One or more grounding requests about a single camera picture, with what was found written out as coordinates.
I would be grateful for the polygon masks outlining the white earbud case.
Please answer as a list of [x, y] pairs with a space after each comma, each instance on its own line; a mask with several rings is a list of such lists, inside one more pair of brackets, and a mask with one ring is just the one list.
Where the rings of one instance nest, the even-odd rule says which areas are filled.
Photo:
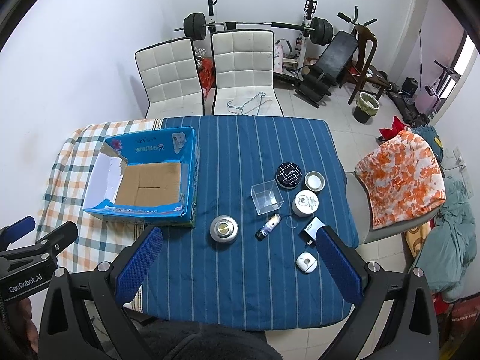
[[310, 274], [317, 269], [317, 259], [310, 252], [302, 252], [295, 260], [295, 265], [304, 274]]

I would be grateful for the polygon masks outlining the blue striped tablecloth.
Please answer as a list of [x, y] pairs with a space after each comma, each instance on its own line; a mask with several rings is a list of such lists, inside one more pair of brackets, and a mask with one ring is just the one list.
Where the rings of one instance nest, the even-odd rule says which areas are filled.
[[[307, 250], [295, 217], [294, 190], [281, 192], [281, 222], [262, 241], [251, 186], [273, 180], [292, 162], [323, 174], [316, 216], [349, 246], [359, 238], [347, 204], [346, 176], [329, 126], [319, 119], [192, 116], [165, 119], [164, 128], [199, 134], [199, 181], [193, 228], [164, 228], [163, 247], [142, 284], [142, 309], [162, 320], [219, 323], [251, 331], [319, 328], [346, 318], [350, 305], [324, 264], [304, 274], [295, 265]], [[232, 243], [210, 236], [217, 216], [238, 223]]]

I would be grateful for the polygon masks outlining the black weight bench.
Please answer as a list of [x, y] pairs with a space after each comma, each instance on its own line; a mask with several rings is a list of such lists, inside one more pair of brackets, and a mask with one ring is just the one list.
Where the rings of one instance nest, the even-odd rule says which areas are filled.
[[304, 102], [318, 108], [324, 96], [330, 95], [330, 87], [338, 83], [358, 41], [350, 33], [339, 31], [314, 64], [305, 65], [291, 74], [273, 73], [277, 80], [291, 84]]

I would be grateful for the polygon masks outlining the left white padded chair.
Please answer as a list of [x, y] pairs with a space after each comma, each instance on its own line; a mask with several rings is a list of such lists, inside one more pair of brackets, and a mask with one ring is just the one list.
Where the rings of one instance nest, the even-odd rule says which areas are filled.
[[149, 102], [148, 119], [204, 114], [203, 88], [190, 38], [140, 49], [134, 58]]

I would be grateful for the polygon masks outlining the white padded chair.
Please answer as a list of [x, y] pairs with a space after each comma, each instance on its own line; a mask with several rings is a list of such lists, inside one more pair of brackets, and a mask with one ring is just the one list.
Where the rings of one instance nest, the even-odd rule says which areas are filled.
[[134, 58], [149, 102], [148, 119], [204, 114], [203, 88], [190, 38], [140, 49]]
[[226, 103], [263, 91], [271, 98], [267, 110], [259, 116], [282, 116], [273, 87], [274, 35], [270, 30], [243, 29], [211, 35], [211, 51], [216, 76], [216, 91], [211, 113], [228, 113]]

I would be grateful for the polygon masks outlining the brown wooden chair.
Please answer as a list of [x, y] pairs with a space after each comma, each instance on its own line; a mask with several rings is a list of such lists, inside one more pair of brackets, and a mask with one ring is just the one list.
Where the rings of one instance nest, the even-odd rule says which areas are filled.
[[377, 38], [363, 24], [356, 24], [352, 33], [358, 41], [358, 55], [356, 60], [351, 59], [347, 64], [342, 80], [342, 84], [349, 82], [355, 85], [348, 104], [352, 104], [367, 83], [377, 86], [376, 92], [367, 90], [366, 93], [378, 100], [388, 88], [389, 81], [372, 65], [377, 50]]

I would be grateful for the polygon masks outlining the teal blanket pile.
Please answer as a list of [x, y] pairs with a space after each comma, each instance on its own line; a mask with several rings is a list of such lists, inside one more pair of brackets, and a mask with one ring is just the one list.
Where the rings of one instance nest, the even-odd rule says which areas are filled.
[[464, 182], [450, 173], [443, 180], [446, 201], [412, 266], [422, 269], [431, 293], [452, 303], [461, 298], [465, 274], [478, 248], [476, 221]]

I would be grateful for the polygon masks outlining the blue cardboard box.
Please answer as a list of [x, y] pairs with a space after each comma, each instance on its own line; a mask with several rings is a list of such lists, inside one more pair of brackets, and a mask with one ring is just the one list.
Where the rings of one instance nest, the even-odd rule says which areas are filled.
[[83, 211], [106, 221], [192, 228], [199, 155], [193, 127], [109, 137], [94, 162]]

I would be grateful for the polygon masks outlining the black grey charger block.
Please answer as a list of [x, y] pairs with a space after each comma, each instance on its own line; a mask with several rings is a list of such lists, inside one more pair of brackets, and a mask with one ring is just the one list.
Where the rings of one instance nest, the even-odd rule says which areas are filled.
[[316, 242], [317, 232], [324, 226], [325, 224], [318, 217], [314, 216], [300, 231], [300, 238], [305, 241], [306, 245], [313, 245]]

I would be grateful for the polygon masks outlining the black round compact case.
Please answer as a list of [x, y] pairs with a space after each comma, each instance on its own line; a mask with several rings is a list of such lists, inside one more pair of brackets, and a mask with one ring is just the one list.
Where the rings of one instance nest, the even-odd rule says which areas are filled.
[[275, 180], [279, 187], [283, 189], [295, 189], [300, 184], [302, 179], [302, 169], [296, 163], [281, 163], [275, 172]]

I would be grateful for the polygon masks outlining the barbell with black weights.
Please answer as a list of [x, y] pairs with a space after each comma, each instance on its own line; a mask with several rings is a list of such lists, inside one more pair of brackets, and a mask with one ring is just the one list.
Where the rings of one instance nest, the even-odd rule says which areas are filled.
[[305, 37], [309, 38], [311, 43], [319, 46], [325, 46], [334, 38], [333, 25], [326, 19], [314, 17], [310, 24], [289, 24], [282, 22], [241, 22], [241, 21], [226, 21], [226, 22], [207, 22], [206, 16], [199, 13], [191, 13], [183, 20], [182, 27], [174, 28], [174, 32], [182, 32], [185, 36], [192, 40], [203, 40], [207, 31], [215, 32], [219, 28], [225, 31], [235, 30], [237, 27], [241, 29], [247, 27], [269, 27], [273, 29], [285, 29], [292, 31], [299, 31]]

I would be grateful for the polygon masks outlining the red cloth on floor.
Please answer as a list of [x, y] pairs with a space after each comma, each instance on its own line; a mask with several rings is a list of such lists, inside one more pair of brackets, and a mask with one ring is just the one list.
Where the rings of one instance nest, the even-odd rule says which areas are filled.
[[396, 115], [393, 117], [391, 127], [384, 127], [379, 129], [380, 136], [377, 140], [380, 143], [389, 141], [391, 138], [395, 137], [400, 131], [403, 131], [407, 125], [405, 125]]

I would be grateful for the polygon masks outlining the red plastic bag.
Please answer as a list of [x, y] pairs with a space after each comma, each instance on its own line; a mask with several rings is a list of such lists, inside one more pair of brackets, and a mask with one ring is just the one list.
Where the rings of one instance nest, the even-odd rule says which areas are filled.
[[210, 58], [198, 58], [198, 72], [202, 88], [208, 92], [215, 82], [213, 61]]

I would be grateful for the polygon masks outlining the clear acrylic cube box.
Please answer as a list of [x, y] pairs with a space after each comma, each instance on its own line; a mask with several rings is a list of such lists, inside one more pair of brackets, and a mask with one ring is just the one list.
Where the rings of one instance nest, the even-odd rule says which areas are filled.
[[275, 180], [251, 186], [250, 195], [258, 215], [278, 211], [284, 203]]

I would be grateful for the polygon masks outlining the silver round puck light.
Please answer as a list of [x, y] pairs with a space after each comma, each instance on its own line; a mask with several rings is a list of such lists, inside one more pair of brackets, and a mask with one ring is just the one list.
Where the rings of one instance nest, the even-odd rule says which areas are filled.
[[219, 215], [211, 222], [210, 236], [218, 243], [232, 243], [239, 233], [239, 225], [228, 215]]

